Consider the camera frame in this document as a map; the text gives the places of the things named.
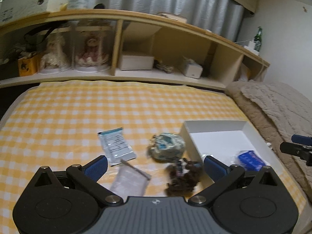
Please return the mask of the blue tissue packet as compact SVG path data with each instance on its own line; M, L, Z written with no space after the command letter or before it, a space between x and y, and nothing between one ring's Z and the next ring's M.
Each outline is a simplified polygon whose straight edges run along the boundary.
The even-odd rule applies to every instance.
M259 171L266 166L265 162L254 151L246 151L239 154L238 161L247 171Z

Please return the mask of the dark brown hair scrunchie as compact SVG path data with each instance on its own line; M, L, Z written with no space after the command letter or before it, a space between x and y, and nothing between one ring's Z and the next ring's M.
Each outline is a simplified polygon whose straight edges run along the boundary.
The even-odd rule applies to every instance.
M182 158L170 164L166 195L169 197L189 197L200 181L202 164Z

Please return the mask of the clear zip bag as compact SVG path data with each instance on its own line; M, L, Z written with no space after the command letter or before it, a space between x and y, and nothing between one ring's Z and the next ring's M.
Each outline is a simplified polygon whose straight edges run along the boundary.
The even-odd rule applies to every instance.
M122 160L109 190L124 201L128 197L143 197L150 179L151 175Z

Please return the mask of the blue white foil sachet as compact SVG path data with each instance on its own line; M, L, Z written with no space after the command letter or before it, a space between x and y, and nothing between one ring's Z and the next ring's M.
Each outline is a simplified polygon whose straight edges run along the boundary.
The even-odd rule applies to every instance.
M122 127L98 132L97 135L111 166L137 158L132 147L124 138Z

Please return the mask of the blue floral silk pouch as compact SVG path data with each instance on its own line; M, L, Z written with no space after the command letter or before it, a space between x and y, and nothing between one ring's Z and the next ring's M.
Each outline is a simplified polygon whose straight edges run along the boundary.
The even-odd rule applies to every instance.
M183 157L186 143L178 134L160 133L152 136L148 154L157 161L175 162Z

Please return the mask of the beige fluffy blanket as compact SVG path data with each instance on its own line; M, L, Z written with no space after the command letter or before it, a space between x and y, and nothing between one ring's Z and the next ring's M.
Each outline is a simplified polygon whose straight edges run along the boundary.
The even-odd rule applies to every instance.
M303 189L311 197L311 168L299 157L280 151L294 134L311 136L311 102L285 83L234 81L225 93L241 108Z

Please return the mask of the white shallow cardboard box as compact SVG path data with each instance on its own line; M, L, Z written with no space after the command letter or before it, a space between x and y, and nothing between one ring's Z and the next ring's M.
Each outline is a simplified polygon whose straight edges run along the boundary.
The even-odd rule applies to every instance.
M211 155L231 165L239 153L252 150L287 184L285 168L248 121L185 121L180 136L186 143L188 158L193 161L200 162Z

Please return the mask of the yellow checked bed sheet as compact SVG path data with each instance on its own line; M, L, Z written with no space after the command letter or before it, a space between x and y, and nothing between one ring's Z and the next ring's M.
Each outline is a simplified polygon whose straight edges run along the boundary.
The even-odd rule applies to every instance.
M122 128L136 153L131 164L151 174L146 195L162 196L164 164L147 157L150 138L178 133L185 121L246 121L229 97L183 86L67 81L30 89L1 128L1 233L17 233L12 211L40 166L54 171L102 155L98 132Z

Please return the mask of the white charger adapter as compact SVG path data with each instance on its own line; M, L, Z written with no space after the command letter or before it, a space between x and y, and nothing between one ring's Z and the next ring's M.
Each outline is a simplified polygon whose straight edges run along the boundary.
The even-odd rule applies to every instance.
M249 50L250 52L252 52L256 56L259 55L259 52L255 49L255 43L253 41L249 41L249 43L247 45L245 45L244 48Z

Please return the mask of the green glass bottle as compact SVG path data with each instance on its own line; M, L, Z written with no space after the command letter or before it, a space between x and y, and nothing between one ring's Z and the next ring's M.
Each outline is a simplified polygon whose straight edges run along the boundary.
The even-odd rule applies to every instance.
M262 27L258 27L258 32L254 37L255 43L254 50L256 50L257 52L260 51L262 45L262 31L263 31Z

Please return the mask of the white tissue box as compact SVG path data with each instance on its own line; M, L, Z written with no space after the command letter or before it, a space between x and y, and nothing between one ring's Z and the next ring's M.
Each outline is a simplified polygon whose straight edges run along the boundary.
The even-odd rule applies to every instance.
M184 76L193 79L199 79L203 72L203 67L201 65L186 57L182 58L179 69Z

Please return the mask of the yellow small box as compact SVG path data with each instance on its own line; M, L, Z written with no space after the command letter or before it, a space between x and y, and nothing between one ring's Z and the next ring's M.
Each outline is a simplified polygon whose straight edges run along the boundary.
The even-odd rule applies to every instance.
M38 54L28 59L18 59L17 65L19 69L19 76L25 77L36 74L39 70L39 63L40 56Z

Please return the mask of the wooden headboard shelf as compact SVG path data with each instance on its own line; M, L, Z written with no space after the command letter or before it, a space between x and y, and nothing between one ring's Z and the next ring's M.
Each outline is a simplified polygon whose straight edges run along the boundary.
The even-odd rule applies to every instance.
M69 69L57 74L34 74L1 81L1 87L47 81L112 80L187 85L223 91L238 76L241 65L249 68L253 80L262 80L269 63L244 47L207 30L157 15L122 10L69 10L31 15L1 26L1 39L19 30L34 29L48 23L104 20L113 24L111 67L102 72ZM140 52L173 66L168 74L159 69L120 70L122 52ZM183 75L179 65L183 57L203 67L199 79Z

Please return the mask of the pink doll in clear case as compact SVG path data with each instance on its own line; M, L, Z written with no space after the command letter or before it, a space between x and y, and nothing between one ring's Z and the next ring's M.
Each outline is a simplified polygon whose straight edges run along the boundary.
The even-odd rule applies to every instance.
M112 27L77 26L74 32L74 69L79 72L102 72L111 67Z

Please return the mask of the white storage box on shelf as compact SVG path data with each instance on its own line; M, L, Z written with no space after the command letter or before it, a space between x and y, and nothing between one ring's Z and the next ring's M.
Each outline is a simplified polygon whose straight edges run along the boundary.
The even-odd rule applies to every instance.
M68 0L4 0L1 2L1 25L27 16L57 12Z

